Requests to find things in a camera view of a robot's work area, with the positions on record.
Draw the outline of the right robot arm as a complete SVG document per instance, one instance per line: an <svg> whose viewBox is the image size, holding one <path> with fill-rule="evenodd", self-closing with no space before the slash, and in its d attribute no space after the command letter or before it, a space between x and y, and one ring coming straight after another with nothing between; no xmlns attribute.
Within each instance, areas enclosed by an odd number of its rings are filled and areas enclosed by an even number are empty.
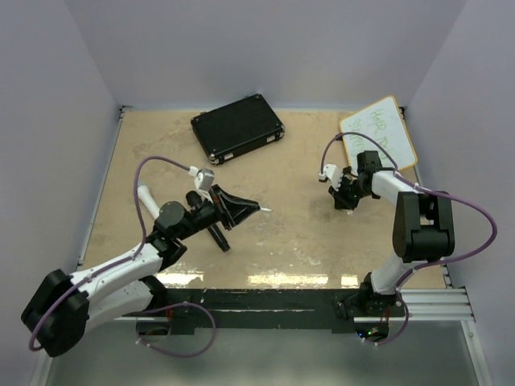
<svg viewBox="0 0 515 386"><path fill-rule="evenodd" d="M394 205L393 255L382 267L367 273L358 291L339 301L345 318L381 317L399 307L403 284L420 265L438 262L454 252L455 233L451 201L417 190L393 167L381 164L376 151L357 156L357 172L333 164L321 167L319 181L329 182L336 210L354 210L366 197Z"/></svg>

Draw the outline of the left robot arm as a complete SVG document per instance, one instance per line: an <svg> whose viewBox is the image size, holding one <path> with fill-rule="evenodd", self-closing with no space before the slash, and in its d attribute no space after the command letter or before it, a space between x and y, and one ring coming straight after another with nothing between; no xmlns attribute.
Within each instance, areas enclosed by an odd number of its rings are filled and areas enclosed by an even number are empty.
<svg viewBox="0 0 515 386"><path fill-rule="evenodd" d="M262 208L256 201L230 195L219 186L189 191L188 205L159 206L145 184L138 184L136 204L154 219L151 232L129 251L91 269L48 273L21 320L31 332L30 351L57 357L77 345L84 334L124 314L161 314L167 290L156 273L173 266L187 251L183 240L221 224L230 230Z"/></svg>

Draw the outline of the orange framed whiteboard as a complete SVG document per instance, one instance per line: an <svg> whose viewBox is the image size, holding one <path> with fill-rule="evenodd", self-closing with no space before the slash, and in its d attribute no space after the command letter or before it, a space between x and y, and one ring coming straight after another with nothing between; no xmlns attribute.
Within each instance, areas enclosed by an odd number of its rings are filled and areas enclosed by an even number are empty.
<svg viewBox="0 0 515 386"><path fill-rule="evenodd" d="M399 170L409 169L418 163L418 156L410 140L406 123L394 96L387 96L345 118L340 131L362 133L377 142L396 162ZM357 155L366 150L377 150L381 164L393 163L372 142L358 135L345 135L345 153L352 172L357 172Z"/></svg>

